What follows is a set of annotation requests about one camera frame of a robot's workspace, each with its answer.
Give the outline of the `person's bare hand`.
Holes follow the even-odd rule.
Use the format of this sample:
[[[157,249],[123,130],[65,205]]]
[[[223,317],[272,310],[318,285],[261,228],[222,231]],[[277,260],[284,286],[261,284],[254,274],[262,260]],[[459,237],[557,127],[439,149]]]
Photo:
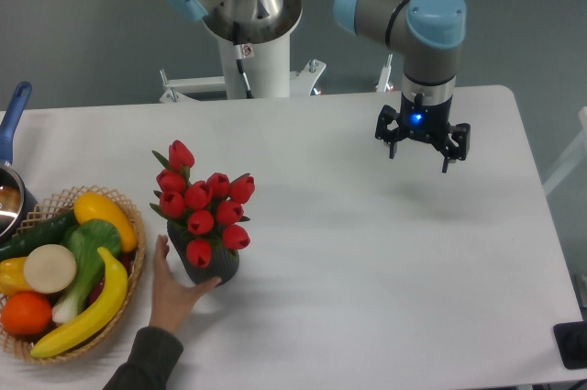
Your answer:
[[[150,326],[175,334],[197,301],[217,287],[221,278],[216,276],[195,286],[180,284],[166,260],[169,249],[168,237],[159,235],[153,257]]]

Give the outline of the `dark grey sleeved forearm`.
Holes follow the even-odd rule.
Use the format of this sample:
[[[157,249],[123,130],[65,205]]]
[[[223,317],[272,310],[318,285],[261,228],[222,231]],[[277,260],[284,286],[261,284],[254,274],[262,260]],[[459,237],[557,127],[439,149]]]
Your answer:
[[[140,329],[131,352],[105,384],[104,389],[165,389],[183,344],[164,329]]]

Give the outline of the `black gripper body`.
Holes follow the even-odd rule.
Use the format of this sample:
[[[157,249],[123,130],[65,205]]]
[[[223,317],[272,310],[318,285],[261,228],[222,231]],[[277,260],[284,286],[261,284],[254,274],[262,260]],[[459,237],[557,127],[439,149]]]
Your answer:
[[[413,139],[431,144],[441,144],[449,137],[449,113],[452,98],[434,106],[425,106],[401,97],[401,109],[397,124],[399,140]]]

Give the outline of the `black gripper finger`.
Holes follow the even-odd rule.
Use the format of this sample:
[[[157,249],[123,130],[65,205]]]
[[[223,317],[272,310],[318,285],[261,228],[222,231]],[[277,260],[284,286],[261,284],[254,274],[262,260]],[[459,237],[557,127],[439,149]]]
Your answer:
[[[435,149],[443,156],[441,171],[446,173],[451,163],[465,161],[469,153],[470,144],[470,124],[448,125],[440,138],[433,142]]]
[[[397,152],[397,143],[400,139],[400,125],[396,128],[390,128],[396,123],[400,114],[391,106],[384,105],[377,118],[375,128],[375,138],[382,140],[389,147],[389,158],[393,159]]]

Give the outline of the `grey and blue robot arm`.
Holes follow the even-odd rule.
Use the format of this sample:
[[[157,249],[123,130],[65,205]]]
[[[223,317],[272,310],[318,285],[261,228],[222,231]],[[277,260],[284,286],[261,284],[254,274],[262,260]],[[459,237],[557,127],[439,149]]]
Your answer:
[[[216,37],[231,99],[287,97],[290,36],[301,0],[166,0]],[[432,145],[445,163],[464,160],[471,128],[449,113],[465,38],[464,0],[334,0],[333,15],[348,32],[404,59],[401,104],[378,116],[377,139],[396,150],[404,139]]]

